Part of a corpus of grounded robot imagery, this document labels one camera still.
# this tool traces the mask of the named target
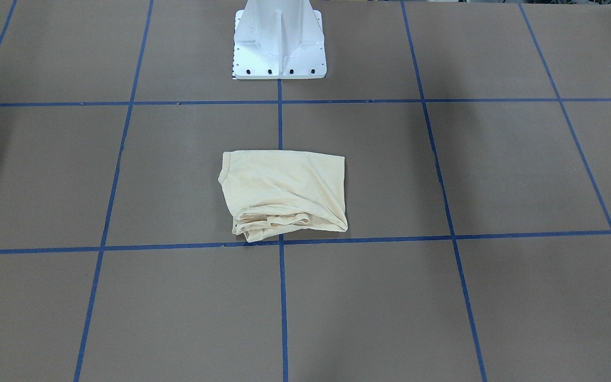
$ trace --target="cream t-shirt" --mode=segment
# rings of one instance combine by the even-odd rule
[[[345,158],[286,150],[223,153],[232,233],[248,242],[312,229],[346,232]]]

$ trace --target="folded t-shirt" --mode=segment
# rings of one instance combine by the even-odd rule
[[[296,230],[346,232],[345,158],[286,150],[223,153],[232,233],[248,242]]]

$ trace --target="fabric fold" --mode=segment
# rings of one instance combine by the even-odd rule
[[[302,229],[346,232],[345,158],[286,150],[223,153],[232,233],[248,242]]]

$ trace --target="table surface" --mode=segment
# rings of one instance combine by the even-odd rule
[[[0,2],[0,381],[611,380],[611,5]],[[346,157],[348,232],[247,245],[232,150]]]

